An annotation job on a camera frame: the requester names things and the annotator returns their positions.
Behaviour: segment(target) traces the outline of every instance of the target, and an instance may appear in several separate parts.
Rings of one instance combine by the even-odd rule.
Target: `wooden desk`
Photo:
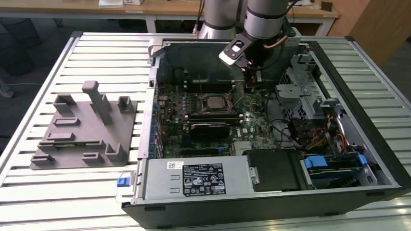
[[[98,9],[98,0],[0,0],[0,17],[144,19],[149,33],[156,32],[156,20],[194,20],[197,11],[198,0],[145,0],[112,9]],[[294,23],[320,24],[316,35],[325,36],[340,14],[298,6],[286,17]]]

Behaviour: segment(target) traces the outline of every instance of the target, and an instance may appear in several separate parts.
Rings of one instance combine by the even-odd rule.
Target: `warning label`
[[[225,194],[222,164],[182,166],[184,196]]]

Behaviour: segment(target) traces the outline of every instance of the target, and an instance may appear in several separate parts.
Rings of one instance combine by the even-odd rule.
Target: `metal slotted tabletop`
[[[144,230],[120,208],[132,197],[116,179],[136,170],[152,38],[190,38],[184,34],[84,33],[72,37],[0,157],[0,230]],[[411,172],[411,105],[356,42],[344,38],[304,37],[320,43],[353,95]],[[124,167],[33,171],[28,168],[50,122],[58,93],[81,93],[85,80],[100,83],[108,100],[137,101],[129,163]],[[324,86],[333,96],[325,78]],[[340,216],[190,227],[181,230],[409,230],[411,194],[374,202]]]

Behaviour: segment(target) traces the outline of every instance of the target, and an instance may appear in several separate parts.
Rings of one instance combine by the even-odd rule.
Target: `blue latch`
[[[368,162],[366,162],[366,159],[364,157],[364,155],[358,155],[358,160],[360,160],[360,164],[364,166]]]
[[[325,158],[321,155],[308,156],[304,159],[304,164],[305,164],[305,168],[328,166]]]
[[[129,187],[129,177],[120,177],[117,179],[117,187]]]

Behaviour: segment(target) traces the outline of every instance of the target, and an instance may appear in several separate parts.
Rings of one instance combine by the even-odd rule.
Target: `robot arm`
[[[226,65],[234,64],[245,72],[256,63],[248,61],[242,54],[249,49],[269,49],[280,43],[278,41],[278,43],[264,47],[264,41],[274,37],[281,28],[286,6],[288,0],[248,0],[244,31],[234,37],[218,55]]]

